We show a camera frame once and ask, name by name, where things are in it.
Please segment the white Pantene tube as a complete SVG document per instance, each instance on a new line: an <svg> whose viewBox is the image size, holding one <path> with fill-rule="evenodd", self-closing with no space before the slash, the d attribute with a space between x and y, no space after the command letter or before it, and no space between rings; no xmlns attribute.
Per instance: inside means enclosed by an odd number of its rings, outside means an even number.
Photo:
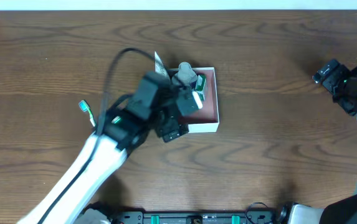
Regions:
<svg viewBox="0 0 357 224"><path fill-rule="evenodd" d="M155 57L155 72L162 74L166 78L169 78L168 71L164 66L162 60L160 59L159 55L157 54L157 52L155 52L154 57Z"/></svg>

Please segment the green white soap box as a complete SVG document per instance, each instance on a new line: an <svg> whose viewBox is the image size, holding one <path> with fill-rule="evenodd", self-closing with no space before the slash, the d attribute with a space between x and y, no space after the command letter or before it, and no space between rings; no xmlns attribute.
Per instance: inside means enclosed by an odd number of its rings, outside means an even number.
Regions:
<svg viewBox="0 0 357 224"><path fill-rule="evenodd" d="M195 86L195 91L198 93L201 101L206 100L207 93L207 76L204 74L199 74L198 79Z"/></svg>

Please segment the green toothbrush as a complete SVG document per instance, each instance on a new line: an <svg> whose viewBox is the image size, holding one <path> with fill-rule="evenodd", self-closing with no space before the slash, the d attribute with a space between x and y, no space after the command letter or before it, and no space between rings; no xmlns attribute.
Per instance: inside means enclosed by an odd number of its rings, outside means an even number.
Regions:
<svg viewBox="0 0 357 224"><path fill-rule="evenodd" d="M93 127L95 127L96 126L96 121L95 121L95 119L93 117L93 113L92 113L92 110L90 108L90 105L85 100L81 100L79 102L79 108L82 110L83 113L87 113L88 114L90 123L92 124Z"/></svg>

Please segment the Colgate toothpaste tube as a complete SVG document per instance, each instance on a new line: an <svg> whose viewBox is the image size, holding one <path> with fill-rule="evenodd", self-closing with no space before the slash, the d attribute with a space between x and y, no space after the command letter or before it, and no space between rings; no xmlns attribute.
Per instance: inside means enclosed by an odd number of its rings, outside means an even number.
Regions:
<svg viewBox="0 0 357 224"><path fill-rule="evenodd" d="M192 91L192 95L193 95L193 98L194 98L194 100L195 100L195 102L197 104L198 109L199 110L202 109L203 104L202 104L202 101L201 101L201 99L199 97L199 94L196 91Z"/></svg>

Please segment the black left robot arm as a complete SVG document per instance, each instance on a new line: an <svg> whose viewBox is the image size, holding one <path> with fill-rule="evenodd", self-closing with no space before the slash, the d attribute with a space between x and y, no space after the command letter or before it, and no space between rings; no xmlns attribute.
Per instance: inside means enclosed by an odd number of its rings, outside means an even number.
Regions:
<svg viewBox="0 0 357 224"><path fill-rule="evenodd" d="M74 223L104 181L146 141L150 130L169 142L184 133L178 119L201 108L199 95L188 87L139 88L122 95L100 112L76 160L19 223Z"/></svg>

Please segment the white box pink interior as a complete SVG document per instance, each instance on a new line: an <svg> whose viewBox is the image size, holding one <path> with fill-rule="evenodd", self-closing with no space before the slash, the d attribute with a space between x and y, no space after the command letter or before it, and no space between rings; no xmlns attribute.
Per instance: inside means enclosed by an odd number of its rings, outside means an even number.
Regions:
<svg viewBox="0 0 357 224"><path fill-rule="evenodd" d="M179 118L179 122L188 124L189 134L215 133L220 123L215 69L203 67L193 70L198 75L206 76L205 100L202 101L200 110Z"/></svg>

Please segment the black mounting rail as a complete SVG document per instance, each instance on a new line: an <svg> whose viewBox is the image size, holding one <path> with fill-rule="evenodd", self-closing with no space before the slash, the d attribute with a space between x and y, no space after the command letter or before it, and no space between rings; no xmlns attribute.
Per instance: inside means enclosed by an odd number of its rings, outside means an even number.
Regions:
<svg viewBox="0 0 357 224"><path fill-rule="evenodd" d="M270 208L246 211L146 212L124 211L112 216L112 224L271 224L285 219Z"/></svg>

